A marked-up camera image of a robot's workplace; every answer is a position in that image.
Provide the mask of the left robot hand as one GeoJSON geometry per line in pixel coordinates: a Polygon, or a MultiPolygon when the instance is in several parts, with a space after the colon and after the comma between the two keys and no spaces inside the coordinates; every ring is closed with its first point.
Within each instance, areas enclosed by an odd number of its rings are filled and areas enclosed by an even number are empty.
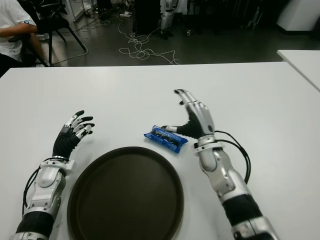
{"type": "Polygon", "coordinates": [[[93,116],[83,116],[84,110],[74,113],[62,126],[52,150],[52,157],[69,160],[71,153],[87,135],[93,133],[93,116]]]}

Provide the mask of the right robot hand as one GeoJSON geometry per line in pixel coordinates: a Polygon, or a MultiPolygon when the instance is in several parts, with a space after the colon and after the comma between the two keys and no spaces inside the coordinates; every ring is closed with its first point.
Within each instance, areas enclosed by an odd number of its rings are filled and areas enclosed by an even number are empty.
{"type": "Polygon", "coordinates": [[[197,140],[205,136],[213,136],[215,126],[209,108],[187,90],[175,89],[174,93],[181,98],[179,104],[185,107],[188,121],[181,126],[164,125],[161,128],[197,140]]]}

